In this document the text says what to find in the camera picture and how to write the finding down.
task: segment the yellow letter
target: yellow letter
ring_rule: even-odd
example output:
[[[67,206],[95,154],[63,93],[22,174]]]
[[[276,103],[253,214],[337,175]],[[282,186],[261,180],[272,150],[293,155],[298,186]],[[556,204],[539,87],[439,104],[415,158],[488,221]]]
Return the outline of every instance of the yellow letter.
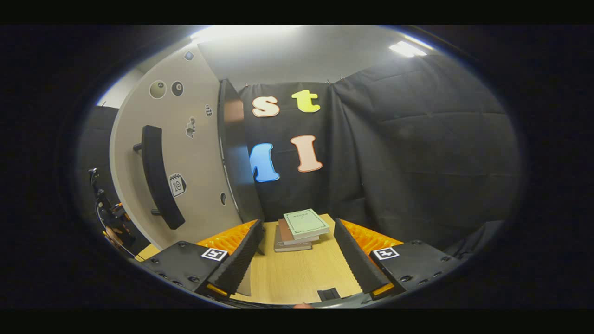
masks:
[[[309,90],[302,90],[301,92],[291,95],[292,98],[297,99],[297,108],[302,112],[316,112],[320,110],[319,105],[311,104],[311,99],[317,99],[317,94],[310,94]]]
[[[322,168],[322,163],[315,157],[314,140],[315,137],[310,134],[291,139],[291,143],[297,147],[297,153],[299,153],[299,161],[301,162],[297,167],[299,172],[312,172]]]
[[[252,102],[254,109],[252,112],[256,117],[271,117],[280,112],[279,106],[275,105],[278,100],[274,96],[256,97]]]

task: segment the wooden table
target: wooden table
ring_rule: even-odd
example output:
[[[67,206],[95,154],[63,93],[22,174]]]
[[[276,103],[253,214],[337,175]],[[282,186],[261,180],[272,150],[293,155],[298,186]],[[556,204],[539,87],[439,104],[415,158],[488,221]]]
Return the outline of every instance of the wooden table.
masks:
[[[261,249],[250,265],[251,296],[234,294],[232,299],[265,304],[320,302],[318,290],[336,288],[341,297],[358,294],[361,287],[349,269],[334,239],[334,220],[320,215],[330,225],[330,233],[312,242],[311,250],[276,253],[274,232],[277,222],[266,222]]]

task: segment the brown book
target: brown book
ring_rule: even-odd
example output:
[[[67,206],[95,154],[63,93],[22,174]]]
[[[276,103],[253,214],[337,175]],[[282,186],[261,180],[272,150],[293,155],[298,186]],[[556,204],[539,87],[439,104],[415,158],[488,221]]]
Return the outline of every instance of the brown book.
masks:
[[[280,230],[280,237],[283,241],[285,246],[300,244],[302,242],[311,242],[320,239],[319,235],[314,235],[313,237],[309,237],[306,239],[298,239],[295,240],[293,237],[293,233],[289,229],[289,225],[287,225],[287,221],[284,218],[279,219],[279,230]]]
[[[310,250],[311,242],[300,242],[299,244],[285,246],[283,241],[280,239],[280,228],[276,226],[274,232],[274,251],[277,253],[285,251],[298,251],[298,250]]]

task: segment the green book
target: green book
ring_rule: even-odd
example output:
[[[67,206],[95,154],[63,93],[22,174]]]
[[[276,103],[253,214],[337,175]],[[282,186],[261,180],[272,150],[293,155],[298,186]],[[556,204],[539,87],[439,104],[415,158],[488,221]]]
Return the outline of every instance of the green book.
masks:
[[[285,213],[284,216],[295,240],[330,232],[330,225],[312,209]]]

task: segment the stack of books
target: stack of books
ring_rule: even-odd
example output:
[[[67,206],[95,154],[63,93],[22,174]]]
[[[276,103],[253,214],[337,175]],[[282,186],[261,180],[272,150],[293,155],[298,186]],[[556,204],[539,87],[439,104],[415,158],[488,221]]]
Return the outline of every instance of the stack of books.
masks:
[[[312,209],[285,213],[274,236],[274,251],[310,250],[312,241],[330,232],[330,226]]]

